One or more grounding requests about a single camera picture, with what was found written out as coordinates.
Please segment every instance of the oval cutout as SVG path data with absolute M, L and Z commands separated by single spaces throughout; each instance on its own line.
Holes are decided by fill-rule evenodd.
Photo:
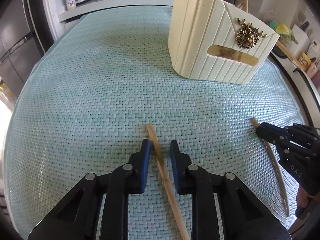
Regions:
M 259 59 L 255 56 L 219 45 L 211 45 L 208 48 L 207 53 L 210 56 L 223 57 L 248 64 L 250 66 L 256 65 L 259 61 Z

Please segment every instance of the metal pin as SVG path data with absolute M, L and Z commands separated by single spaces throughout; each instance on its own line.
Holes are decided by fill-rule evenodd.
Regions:
M 94 173 L 88 173 L 88 174 L 85 176 L 85 179 L 87 179 L 87 180 L 93 180 L 95 177 L 96 177 L 96 174 L 94 174 Z
M 188 166 L 188 169 L 191 170 L 191 171 L 196 171 L 196 170 L 198 169 L 198 166 L 195 165 L 195 164 L 190 164 L 190 165 Z
M 228 172 L 227 174 L 226 174 L 226 178 L 227 179 L 235 179 L 236 178 L 236 176 L 233 174 L 233 173 L 231 173 L 231 172 Z
M 122 166 L 122 169 L 124 169 L 125 171 L 129 171 L 132 168 L 133 168 L 133 166 L 130 163 L 127 163 L 127 164 Z

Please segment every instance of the seasoning jar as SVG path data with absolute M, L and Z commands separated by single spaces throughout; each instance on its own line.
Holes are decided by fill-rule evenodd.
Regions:
M 76 0 L 65 0 L 65 1 L 66 1 L 67 10 L 71 10 L 76 7 Z

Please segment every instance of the woven placemat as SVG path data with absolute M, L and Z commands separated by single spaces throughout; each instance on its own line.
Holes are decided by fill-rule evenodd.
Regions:
M 154 125 L 171 173 L 169 143 L 208 172 L 234 172 L 288 228 L 297 183 L 283 171 L 291 217 L 276 172 L 250 118 L 301 123 L 278 69 L 266 61 L 248 85 L 194 81 L 172 68 L 171 7 L 98 11 L 64 35 L 36 65 L 13 112 L 4 154 L 6 197 L 26 239 L 88 172 L 113 171 Z M 130 239 L 180 238 L 154 158 L 143 195 L 129 198 Z M 191 196 L 178 196 L 191 230 Z

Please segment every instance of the white plastic container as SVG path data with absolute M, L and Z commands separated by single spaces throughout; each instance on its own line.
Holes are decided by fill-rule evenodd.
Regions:
M 236 42 L 237 21 L 244 19 L 267 36 L 250 49 Z M 174 70 L 189 79 L 247 84 L 276 44 L 279 35 L 265 23 L 222 0 L 174 0 L 168 48 Z M 246 53 L 256 59 L 245 64 L 208 54 L 211 45 Z

